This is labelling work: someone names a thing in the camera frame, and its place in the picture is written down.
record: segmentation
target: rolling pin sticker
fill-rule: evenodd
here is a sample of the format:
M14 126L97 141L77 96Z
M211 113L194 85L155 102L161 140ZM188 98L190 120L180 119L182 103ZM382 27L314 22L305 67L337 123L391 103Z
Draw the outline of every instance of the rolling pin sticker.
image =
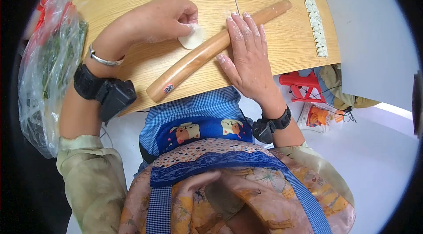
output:
M168 83L167 86L163 89L163 92L165 94L170 93L171 90L173 90L175 87L173 86L172 83Z

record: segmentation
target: silver bangle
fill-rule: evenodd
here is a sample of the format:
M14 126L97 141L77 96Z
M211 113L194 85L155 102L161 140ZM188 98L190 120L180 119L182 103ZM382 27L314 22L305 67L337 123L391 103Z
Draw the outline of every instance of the silver bangle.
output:
M100 62L100 63L102 63L103 65L106 65L106 66L119 66L124 61L124 57L125 57L124 56L121 60L118 60L118 61L108 61L108 60L103 60L103 59L97 57L95 55L95 52L96 51L93 49L93 45L91 44L90 45L90 57L92 59L95 59L97 62Z

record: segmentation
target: wooden rolling pin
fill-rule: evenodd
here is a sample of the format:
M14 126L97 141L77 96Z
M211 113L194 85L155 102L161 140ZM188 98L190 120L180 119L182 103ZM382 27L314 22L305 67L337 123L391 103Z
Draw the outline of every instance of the wooden rolling pin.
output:
M270 5L269 7L252 14L251 17L256 25L259 26L286 12L291 7L291 2L285 0ZM205 41L185 55L185 57L181 58L177 63L157 78L154 83L147 88L146 92L148 96L158 103L170 91L188 78L189 75L193 74L212 57L215 57L218 53L227 48L229 44L230 37L228 30L225 29L215 34L209 40Z

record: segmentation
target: plastic bag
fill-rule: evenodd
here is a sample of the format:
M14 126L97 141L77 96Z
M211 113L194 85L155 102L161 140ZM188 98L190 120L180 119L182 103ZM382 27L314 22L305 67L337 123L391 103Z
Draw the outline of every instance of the plastic bag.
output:
M308 129L325 133L342 128L343 114L345 114L343 111L333 107L328 108L325 104L304 103L297 125L301 130Z
M19 121L45 157L56 157L59 114L81 61L87 23L71 0L46 0L44 21L31 36L19 68Z

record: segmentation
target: dough ball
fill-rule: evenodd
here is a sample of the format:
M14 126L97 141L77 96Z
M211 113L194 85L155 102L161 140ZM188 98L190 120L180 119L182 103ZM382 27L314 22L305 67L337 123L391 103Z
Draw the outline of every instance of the dough ball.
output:
M206 37L206 32L199 24L190 24L193 26L191 33L184 37L178 37L179 42L186 49L194 49L197 46L201 45L204 38Z

